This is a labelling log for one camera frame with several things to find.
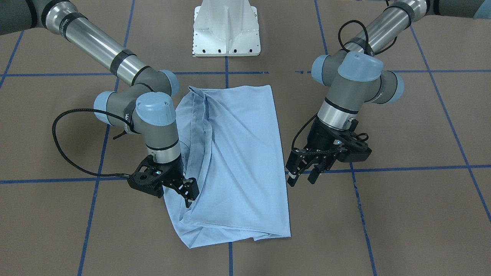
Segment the light blue t-shirt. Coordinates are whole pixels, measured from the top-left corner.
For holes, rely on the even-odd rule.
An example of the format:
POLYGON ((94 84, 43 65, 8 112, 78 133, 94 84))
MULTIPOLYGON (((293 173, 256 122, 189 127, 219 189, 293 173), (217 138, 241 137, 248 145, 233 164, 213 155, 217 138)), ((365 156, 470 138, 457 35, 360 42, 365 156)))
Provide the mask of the light blue t-shirt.
POLYGON ((291 236, 283 150, 272 88, 190 86, 176 109, 189 208, 165 189, 172 225, 188 248, 291 236))

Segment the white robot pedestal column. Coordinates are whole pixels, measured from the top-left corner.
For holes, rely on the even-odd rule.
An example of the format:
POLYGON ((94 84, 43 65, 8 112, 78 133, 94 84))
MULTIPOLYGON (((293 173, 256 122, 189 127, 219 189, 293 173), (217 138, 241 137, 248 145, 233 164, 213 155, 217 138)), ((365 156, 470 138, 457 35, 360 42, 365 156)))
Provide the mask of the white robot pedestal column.
POLYGON ((204 0, 194 8, 193 56, 260 55, 257 16, 248 0, 204 0))

